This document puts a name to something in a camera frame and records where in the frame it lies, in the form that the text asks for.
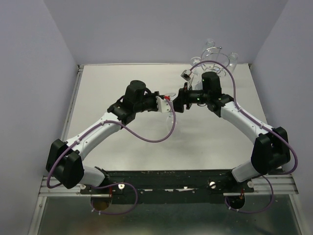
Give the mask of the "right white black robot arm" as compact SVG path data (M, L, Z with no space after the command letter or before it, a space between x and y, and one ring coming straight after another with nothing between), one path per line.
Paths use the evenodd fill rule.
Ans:
M231 176L225 179L229 191L235 192L243 186L243 181L265 175L290 161L286 130L272 128L245 112L232 96L222 92L220 78L215 72L202 74L200 90L192 89L190 70L185 70L181 76L186 82L173 101L177 113L190 109L192 104L206 105L208 110L233 124L253 143L250 160L232 169Z

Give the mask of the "clear wine glass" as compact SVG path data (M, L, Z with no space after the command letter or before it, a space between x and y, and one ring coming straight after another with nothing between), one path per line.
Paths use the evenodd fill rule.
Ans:
M178 118L176 114L174 114L174 105L173 101L177 97L176 93L167 93L165 96L169 99L168 112L166 113L166 128L168 132L175 132L175 129L178 127Z

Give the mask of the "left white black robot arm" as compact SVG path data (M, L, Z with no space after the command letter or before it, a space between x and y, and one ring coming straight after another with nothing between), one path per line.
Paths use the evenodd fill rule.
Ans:
M146 84L133 80L121 96L88 129L66 140L55 140L46 163L47 187L60 185L71 189L77 184L91 186L97 193L104 193L109 186L104 170L84 166L87 155L110 135L125 129L127 124L142 112L159 112L167 102L159 92L151 92Z

